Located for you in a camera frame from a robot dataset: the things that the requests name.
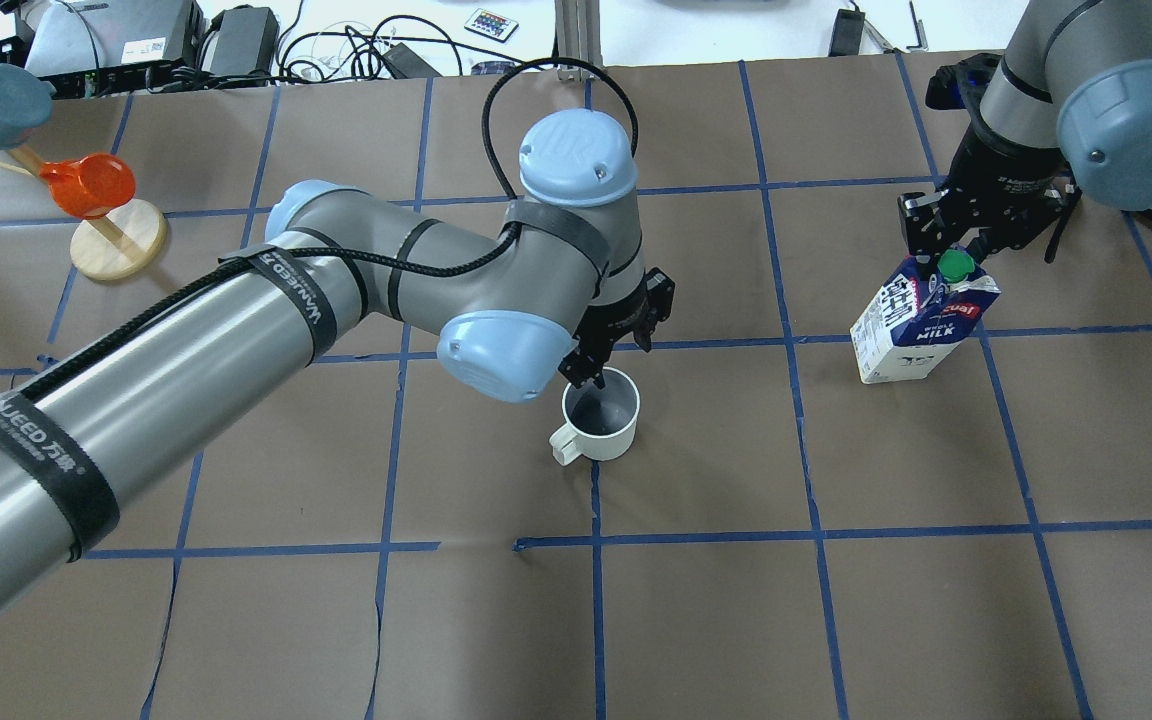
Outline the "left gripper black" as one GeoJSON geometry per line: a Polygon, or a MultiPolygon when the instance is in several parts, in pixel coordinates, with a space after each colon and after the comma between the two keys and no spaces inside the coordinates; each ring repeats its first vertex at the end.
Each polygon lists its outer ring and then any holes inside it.
{"type": "Polygon", "coordinates": [[[588,306],[575,332],[576,346],[561,363],[561,374],[573,388],[593,382],[605,388],[604,366],[614,346],[630,334],[641,351],[653,348],[659,323],[667,323],[675,300],[676,283],[662,270],[649,270],[626,300],[614,304],[588,306]]]}

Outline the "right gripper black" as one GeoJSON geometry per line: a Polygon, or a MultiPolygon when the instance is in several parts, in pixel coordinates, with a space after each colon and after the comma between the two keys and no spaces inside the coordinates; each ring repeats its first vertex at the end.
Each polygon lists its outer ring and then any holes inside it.
{"type": "Polygon", "coordinates": [[[983,268],[993,255],[1024,249],[1053,232],[1044,260],[1052,263],[1064,228],[1082,200],[1073,179],[1059,183],[1064,158],[1056,149],[1024,149],[973,123],[960,142],[934,194],[899,196],[899,215],[916,274],[929,281],[952,247],[983,268]]]}

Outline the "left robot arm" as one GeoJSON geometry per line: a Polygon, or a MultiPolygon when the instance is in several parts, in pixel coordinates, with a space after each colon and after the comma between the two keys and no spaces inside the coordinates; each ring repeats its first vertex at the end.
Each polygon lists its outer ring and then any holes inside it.
{"type": "Polygon", "coordinates": [[[495,236],[306,179],[262,245],[1,392],[0,612],[366,316],[438,334],[444,369],[508,404],[599,381],[627,334],[650,348],[672,285],[644,266],[639,132],[596,109],[540,119],[495,236]]]}

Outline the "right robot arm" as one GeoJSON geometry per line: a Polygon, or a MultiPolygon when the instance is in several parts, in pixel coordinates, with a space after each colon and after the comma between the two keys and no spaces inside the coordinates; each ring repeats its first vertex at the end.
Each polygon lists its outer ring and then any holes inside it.
{"type": "Polygon", "coordinates": [[[933,194],[900,199],[916,274],[968,240],[1023,249],[1068,209],[1053,179],[1108,209],[1152,209],[1152,1],[1030,1],[1009,45],[946,65],[925,105],[969,127],[933,194]]]}

